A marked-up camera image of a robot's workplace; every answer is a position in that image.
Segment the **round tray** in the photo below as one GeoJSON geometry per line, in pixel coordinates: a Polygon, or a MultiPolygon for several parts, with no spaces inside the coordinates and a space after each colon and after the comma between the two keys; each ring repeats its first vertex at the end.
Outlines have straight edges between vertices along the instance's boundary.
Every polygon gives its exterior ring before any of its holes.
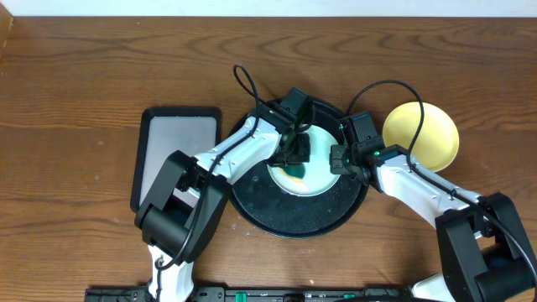
{"type": "MultiPolygon", "coordinates": [[[[314,99],[314,106],[314,125],[343,143],[339,128],[343,112],[319,99],[314,99]]],[[[246,117],[238,121],[232,133],[244,124],[246,117]]],[[[367,192],[368,185],[341,175],[324,193],[307,197],[291,195],[280,189],[270,176],[267,164],[261,162],[233,185],[231,201],[247,221],[265,232],[280,237],[308,238],[324,235],[345,223],[362,204],[367,192]]]]}

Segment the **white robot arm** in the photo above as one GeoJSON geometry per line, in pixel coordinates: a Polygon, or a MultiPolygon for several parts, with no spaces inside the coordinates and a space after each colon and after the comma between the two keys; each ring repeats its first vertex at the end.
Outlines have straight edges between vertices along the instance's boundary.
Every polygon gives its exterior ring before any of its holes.
{"type": "Polygon", "coordinates": [[[184,301],[189,297],[194,288],[194,260],[211,240],[232,185],[243,174],[264,160],[274,166],[309,160],[309,137],[300,133],[300,125],[311,111],[311,100],[293,88],[281,102],[270,106],[261,107],[257,127],[256,117],[250,116],[237,132],[208,152],[189,158],[176,151],[164,162],[137,212],[135,224],[143,231],[154,263],[176,261],[172,257],[183,245],[186,249],[180,261],[168,269],[154,267],[155,282],[149,285],[153,297],[161,301],[184,301]],[[227,153],[212,167],[223,152],[227,153]],[[205,202],[189,240],[188,231],[204,185],[205,202]],[[185,194],[181,198],[174,195],[176,189],[188,194],[190,204],[185,202],[185,194]]]}

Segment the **green object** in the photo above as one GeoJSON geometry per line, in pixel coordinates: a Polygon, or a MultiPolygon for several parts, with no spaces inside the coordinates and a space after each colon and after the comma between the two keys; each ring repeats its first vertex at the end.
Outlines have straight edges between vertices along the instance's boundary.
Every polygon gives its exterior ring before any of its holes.
{"type": "Polygon", "coordinates": [[[246,293],[236,293],[235,302],[246,302],[246,293]]]}
{"type": "Polygon", "coordinates": [[[304,164],[290,164],[287,167],[283,167],[284,172],[289,176],[293,176],[297,179],[304,178],[305,175],[305,166],[304,164]]]}

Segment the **wooden table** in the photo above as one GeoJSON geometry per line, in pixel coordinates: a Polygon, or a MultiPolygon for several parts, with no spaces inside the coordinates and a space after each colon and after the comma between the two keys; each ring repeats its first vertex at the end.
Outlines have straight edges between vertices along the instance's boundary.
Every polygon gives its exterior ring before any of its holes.
{"type": "MultiPolygon", "coordinates": [[[[374,81],[413,85],[459,128],[441,174],[512,197],[537,247],[536,45],[534,19],[16,18],[0,64],[0,296],[76,301],[90,286],[147,282],[128,205],[141,113],[220,107],[228,133],[253,106],[235,63],[264,98],[297,86],[340,108],[374,81]]],[[[412,100],[383,86],[357,110],[381,129],[412,100]]],[[[299,241],[257,230],[228,204],[195,278],[349,289],[439,270],[433,228],[371,190],[344,226],[299,241]]]]}

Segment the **green connector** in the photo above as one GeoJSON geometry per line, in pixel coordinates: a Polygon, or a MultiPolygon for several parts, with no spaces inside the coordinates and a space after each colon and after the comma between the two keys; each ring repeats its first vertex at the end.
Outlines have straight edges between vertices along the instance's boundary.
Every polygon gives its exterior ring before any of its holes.
{"type": "Polygon", "coordinates": [[[236,293],[235,302],[246,302],[246,293],[236,293]]]}

